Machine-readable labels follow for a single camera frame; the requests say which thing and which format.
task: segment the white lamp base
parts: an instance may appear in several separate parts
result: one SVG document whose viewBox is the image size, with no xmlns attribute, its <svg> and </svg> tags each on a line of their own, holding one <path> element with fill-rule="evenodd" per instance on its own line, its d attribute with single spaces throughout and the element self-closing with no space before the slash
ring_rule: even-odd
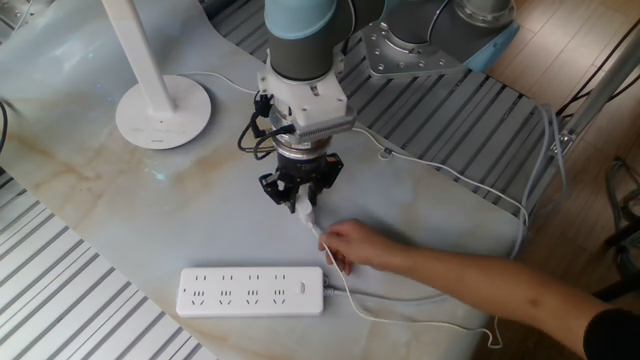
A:
<svg viewBox="0 0 640 360">
<path fill-rule="evenodd" d="M 207 125 L 211 100 L 197 82 L 181 76 L 164 76 L 176 111 L 154 114 L 140 84 L 120 100 L 118 130 L 134 145 L 153 150 L 171 149 L 193 140 Z"/>
</svg>

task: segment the white power strip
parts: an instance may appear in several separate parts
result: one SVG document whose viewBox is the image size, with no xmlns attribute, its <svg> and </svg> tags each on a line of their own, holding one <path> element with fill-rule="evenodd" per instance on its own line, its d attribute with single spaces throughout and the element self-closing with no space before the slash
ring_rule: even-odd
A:
<svg viewBox="0 0 640 360">
<path fill-rule="evenodd" d="M 320 315 L 319 267 L 226 267 L 182 270 L 181 317 Z"/>
</svg>

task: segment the metal mounting bracket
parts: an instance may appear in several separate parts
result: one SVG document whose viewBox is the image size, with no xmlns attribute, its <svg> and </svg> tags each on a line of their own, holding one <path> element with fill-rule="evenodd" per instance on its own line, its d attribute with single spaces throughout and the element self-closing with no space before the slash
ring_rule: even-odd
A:
<svg viewBox="0 0 640 360">
<path fill-rule="evenodd" d="M 576 137 L 574 135 L 569 134 L 568 132 L 562 132 L 560 134 L 560 146 L 562 146 L 562 156 L 565 156 L 567 154 L 567 152 L 569 151 L 571 146 L 573 146 L 575 141 L 576 141 Z M 549 149 L 549 154 L 554 157 L 558 156 L 558 147 L 556 146 L 555 141 L 553 142 L 553 144 L 551 144 L 551 149 Z"/>
<path fill-rule="evenodd" d="M 384 20 L 362 29 L 371 73 L 377 77 L 414 77 L 457 74 L 467 67 L 435 46 L 411 44 L 393 35 Z"/>
</svg>

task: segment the black sleeve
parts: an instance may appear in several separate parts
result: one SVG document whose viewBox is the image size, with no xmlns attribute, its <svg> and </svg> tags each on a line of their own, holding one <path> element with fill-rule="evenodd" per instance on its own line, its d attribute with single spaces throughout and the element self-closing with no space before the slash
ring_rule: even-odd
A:
<svg viewBox="0 0 640 360">
<path fill-rule="evenodd" d="M 640 316 L 621 309 L 596 315 L 584 334 L 587 360 L 640 359 Z"/>
</svg>

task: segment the human hand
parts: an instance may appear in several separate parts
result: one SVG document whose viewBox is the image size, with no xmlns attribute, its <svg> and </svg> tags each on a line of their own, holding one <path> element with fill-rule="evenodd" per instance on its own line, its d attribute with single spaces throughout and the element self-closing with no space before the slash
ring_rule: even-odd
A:
<svg viewBox="0 0 640 360">
<path fill-rule="evenodd" d="M 387 239 L 360 221 L 346 221 L 330 226 L 320 236 L 320 251 L 325 251 L 323 242 L 331 250 L 340 270 L 347 275 L 353 271 L 354 264 L 385 271 L 392 260 L 407 249 L 405 245 Z M 331 265 L 329 254 L 326 254 L 326 258 Z"/>
</svg>

